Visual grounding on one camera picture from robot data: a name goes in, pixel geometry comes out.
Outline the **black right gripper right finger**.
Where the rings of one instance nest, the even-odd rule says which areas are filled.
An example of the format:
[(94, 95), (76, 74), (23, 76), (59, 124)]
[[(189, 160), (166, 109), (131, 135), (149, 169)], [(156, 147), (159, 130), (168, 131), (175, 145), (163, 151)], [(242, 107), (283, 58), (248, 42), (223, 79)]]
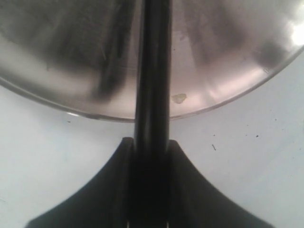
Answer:
[(179, 144), (169, 143), (171, 159), (170, 228), (270, 228), (215, 188), (188, 159)]

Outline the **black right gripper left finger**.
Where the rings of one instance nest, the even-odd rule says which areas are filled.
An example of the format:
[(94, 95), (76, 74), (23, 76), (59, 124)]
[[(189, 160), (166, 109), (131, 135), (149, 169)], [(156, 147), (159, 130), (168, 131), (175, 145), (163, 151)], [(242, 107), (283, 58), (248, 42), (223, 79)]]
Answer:
[(28, 228), (126, 228), (133, 139), (125, 137), (105, 166), (78, 192), (31, 220)]

